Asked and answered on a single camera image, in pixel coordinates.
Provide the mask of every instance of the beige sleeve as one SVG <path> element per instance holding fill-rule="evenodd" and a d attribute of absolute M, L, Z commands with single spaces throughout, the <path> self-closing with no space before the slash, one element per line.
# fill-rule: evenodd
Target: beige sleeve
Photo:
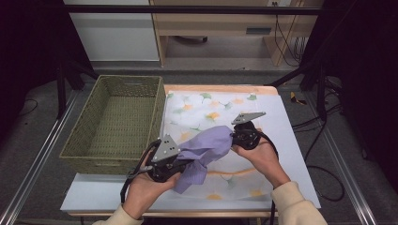
<path fill-rule="evenodd" d="M 97 221 L 93 225 L 141 225 L 142 223 L 142 219 L 136 220 L 130 217 L 120 205 L 106 221 Z"/>
<path fill-rule="evenodd" d="M 279 186 L 272 191 L 271 196 L 278 209 L 280 225 L 327 224 L 314 204 L 304 199 L 298 183 L 288 182 Z"/>

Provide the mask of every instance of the lavender fabric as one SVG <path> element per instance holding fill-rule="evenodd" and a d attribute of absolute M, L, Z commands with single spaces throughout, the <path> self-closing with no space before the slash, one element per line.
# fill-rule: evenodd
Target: lavender fabric
<path fill-rule="evenodd" d="M 204 130 L 179 148 L 177 159 L 195 159 L 187 165 L 178 179 L 174 191 L 182 194 L 191 185 L 202 185 L 207 174 L 207 164 L 225 156 L 232 145 L 232 130 L 217 126 Z"/>

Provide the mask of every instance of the woven basket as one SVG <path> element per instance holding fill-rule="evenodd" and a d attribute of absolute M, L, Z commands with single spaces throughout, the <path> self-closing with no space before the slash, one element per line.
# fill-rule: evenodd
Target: woven basket
<path fill-rule="evenodd" d="M 157 140 L 161 77 L 99 76 L 60 154 L 77 173 L 126 174 Z"/>

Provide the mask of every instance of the person's left hand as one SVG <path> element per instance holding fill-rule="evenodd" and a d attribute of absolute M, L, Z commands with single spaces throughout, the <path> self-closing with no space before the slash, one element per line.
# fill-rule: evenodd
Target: person's left hand
<path fill-rule="evenodd" d="M 153 181 L 147 172 L 137 175 L 130 184 L 123 209 L 132 218 L 139 219 L 164 191 L 176 185 L 180 175 L 181 173 L 178 172 L 164 183 Z"/>

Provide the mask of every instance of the table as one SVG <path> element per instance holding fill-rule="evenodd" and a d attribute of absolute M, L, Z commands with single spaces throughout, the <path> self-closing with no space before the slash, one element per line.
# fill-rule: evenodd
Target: table
<path fill-rule="evenodd" d="M 250 85 L 165 85 L 166 93 L 169 91 L 200 91 L 200 92 L 233 92 L 255 93 L 258 98 L 272 99 L 272 108 L 279 108 L 280 116 L 284 124 L 280 127 L 287 133 L 273 141 L 282 149 L 289 143 L 292 152 L 280 151 L 283 160 L 281 163 L 292 180 L 298 181 L 302 193 L 306 199 L 320 207 L 314 191 L 311 178 L 305 168 L 299 146 L 291 130 L 287 115 L 274 87 L 250 86 Z M 98 175 L 77 174 L 69 189 L 61 210 L 72 216 L 110 216 L 119 204 L 119 190 L 124 183 L 123 175 Z M 144 217 L 173 217 L 173 218 L 260 218 L 269 217 L 271 199 L 269 195 L 262 199 L 249 199 L 239 201 L 209 201 L 176 199 L 171 191 L 161 195 L 152 207 L 144 214 Z"/>
<path fill-rule="evenodd" d="M 238 7 L 272 7 L 271 2 L 279 7 L 322 7 L 323 0 L 202 0 L 200 6 L 238 6 Z M 197 6 L 195 0 L 150 0 L 151 6 Z M 263 37 L 274 66 L 283 61 L 283 54 L 288 53 L 286 44 L 292 38 L 310 36 L 316 16 L 279 16 L 280 31 L 276 27 L 275 15 L 211 15 L 211 14 L 152 14 L 158 52 L 161 65 L 164 66 L 168 37 Z"/>

